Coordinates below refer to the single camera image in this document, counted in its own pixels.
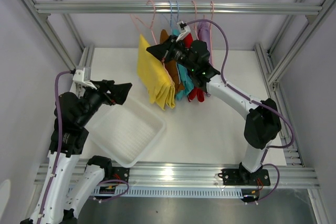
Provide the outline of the yellow trousers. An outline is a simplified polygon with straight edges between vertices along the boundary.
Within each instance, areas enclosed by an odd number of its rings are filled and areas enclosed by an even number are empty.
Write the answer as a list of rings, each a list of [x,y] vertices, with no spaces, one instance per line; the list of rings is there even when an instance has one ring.
[[[149,102],[157,104],[163,111],[175,108],[175,84],[159,60],[147,52],[150,44],[143,35],[139,36],[137,74],[146,87]]]

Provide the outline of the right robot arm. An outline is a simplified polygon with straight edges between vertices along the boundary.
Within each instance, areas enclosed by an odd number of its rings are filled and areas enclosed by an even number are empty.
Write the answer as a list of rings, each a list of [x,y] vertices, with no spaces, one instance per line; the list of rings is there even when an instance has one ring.
[[[163,63],[175,60],[184,66],[196,87],[222,100],[242,116],[245,120],[244,138],[248,145],[239,164],[239,179],[244,184],[252,184],[262,169],[268,146],[281,130],[275,102],[270,98],[255,101],[224,80],[210,64],[210,52],[203,41],[195,40],[186,47],[177,36],[170,35],[165,42],[149,46],[146,51]]]

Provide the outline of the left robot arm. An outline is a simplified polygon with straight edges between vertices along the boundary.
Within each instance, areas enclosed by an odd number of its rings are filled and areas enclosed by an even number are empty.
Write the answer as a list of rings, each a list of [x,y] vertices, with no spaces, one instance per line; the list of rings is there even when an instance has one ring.
[[[100,182],[111,182],[111,159],[93,156],[85,172],[70,190],[70,180],[89,135],[87,123],[102,105],[125,103],[131,83],[94,81],[77,97],[65,92],[56,99],[54,131],[48,151],[48,171],[33,213],[23,223],[77,223],[79,214]]]

